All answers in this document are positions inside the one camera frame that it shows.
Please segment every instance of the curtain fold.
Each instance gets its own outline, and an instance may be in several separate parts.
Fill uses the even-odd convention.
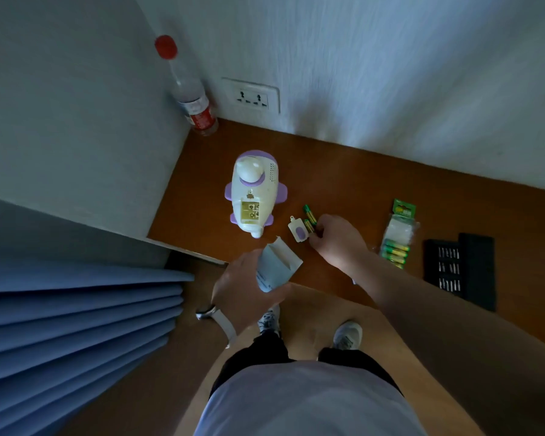
[[[44,435],[165,345],[193,275],[0,256],[0,435]]]

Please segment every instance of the white sneaker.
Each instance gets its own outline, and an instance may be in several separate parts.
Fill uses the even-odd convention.
[[[274,305],[259,320],[259,329],[260,334],[267,330],[272,330],[279,337],[281,336],[281,328],[278,324],[278,319],[281,316],[281,307],[279,305]]]
[[[362,343],[363,330],[356,322],[344,322],[335,331],[333,348],[342,351],[356,351]]]

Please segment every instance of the wristwatch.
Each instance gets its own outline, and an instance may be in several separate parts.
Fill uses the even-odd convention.
[[[224,315],[222,311],[216,307],[216,305],[210,305],[205,308],[197,309],[196,318],[198,320],[205,320],[208,318],[213,319],[218,323],[228,337],[228,345],[226,346],[226,349],[234,344],[234,341],[236,340],[236,330],[234,329],[234,326],[230,320],[226,318],[226,315]]]

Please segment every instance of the left hand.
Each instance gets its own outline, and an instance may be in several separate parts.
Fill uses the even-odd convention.
[[[246,252],[230,263],[212,291],[212,303],[232,322],[237,335],[283,301],[291,290],[291,283],[270,292],[260,290],[256,266],[262,251]]]

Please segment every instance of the electrical outlet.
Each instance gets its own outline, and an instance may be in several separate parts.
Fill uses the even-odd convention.
[[[222,78],[228,100],[253,110],[280,113],[279,93],[276,87]]]

